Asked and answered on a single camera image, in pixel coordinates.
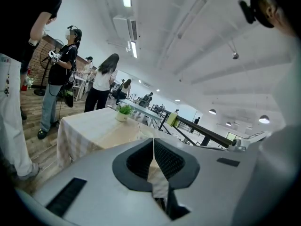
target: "vr controller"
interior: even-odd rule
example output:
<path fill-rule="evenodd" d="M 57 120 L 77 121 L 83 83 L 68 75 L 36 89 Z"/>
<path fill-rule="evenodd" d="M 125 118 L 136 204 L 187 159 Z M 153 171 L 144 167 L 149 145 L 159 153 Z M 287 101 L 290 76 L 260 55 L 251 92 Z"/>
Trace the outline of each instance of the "vr controller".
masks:
<path fill-rule="evenodd" d="M 60 54 L 56 54 L 53 51 L 49 51 L 48 56 L 52 59 L 53 63 L 57 63 L 61 60 L 61 55 Z"/>

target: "red object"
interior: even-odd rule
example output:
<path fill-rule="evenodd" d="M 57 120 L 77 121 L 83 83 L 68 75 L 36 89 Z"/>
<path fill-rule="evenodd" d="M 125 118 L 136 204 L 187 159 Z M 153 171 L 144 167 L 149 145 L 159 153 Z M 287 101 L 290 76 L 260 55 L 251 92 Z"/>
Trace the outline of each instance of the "red object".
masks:
<path fill-rule="evenodd" d="M 21 91 L 27 91 L 27 86 L 23 85 Z"/>

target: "air conditioner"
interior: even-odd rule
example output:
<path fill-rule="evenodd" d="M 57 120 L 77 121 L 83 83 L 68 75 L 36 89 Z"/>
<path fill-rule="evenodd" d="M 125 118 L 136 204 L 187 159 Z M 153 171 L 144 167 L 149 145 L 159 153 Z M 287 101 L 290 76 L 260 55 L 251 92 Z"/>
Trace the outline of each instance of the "air conditioner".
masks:
<path fill-rule="evenodd" d="M 113 23 L 117 35 L 125 41 L 137 40 L 136 20 L 134 17 L 126 18 L 122 15 L 117 15 L 113 18 Z"/>
<path fill-rule="evenodd" d="M 150 87 L 151 87 L 149 84 L 144 83 L 144 82 L 143 82 L 143 86 L 145 86 L 145 87 L 147 87 L 147 88 L 150 88 Z"/>

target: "ceiling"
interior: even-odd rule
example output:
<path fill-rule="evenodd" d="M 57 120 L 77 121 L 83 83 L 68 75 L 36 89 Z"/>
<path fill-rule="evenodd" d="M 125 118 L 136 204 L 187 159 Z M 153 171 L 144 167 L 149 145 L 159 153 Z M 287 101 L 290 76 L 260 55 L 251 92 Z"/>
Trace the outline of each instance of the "ceiling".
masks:
<path fill-rule="evenodd" d="M 241 120 L 262 128 L 258 119 L 267 114 L 271 124 L 264 129 L 283 125 L 271 93 L 294 60 L 292 39 L 248 24 L 238 0 L 132 0 L 131 8 L 122 0 L 93 1 L 108 46 L 133 66 L 127 67 L 128 74 L 144 74 L 141 79 L 170 99 L 175 99 L 170 85 L 176 81 L 177 99 L 203 113 L 215 108 L 219 123 Z M 116 15 L 136 19 L 137 59 L 117 35 L 112 20 Z M 238 60 L 232 59 L 233 50 Z M 157 79 L 162 75 L 168 79 Z"/>

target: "small green plant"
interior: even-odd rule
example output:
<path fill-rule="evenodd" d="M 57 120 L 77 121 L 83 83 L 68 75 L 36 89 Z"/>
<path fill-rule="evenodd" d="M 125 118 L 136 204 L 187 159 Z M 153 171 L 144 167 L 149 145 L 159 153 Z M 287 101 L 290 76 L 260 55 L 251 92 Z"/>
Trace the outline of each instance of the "small green plant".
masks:
<path fill-rule="evenodd" d="M 132 112 L 132 108 L 129 105 L 120 106 L 118 108 L 119 112 L 124 115 L 129 115 Z"/>

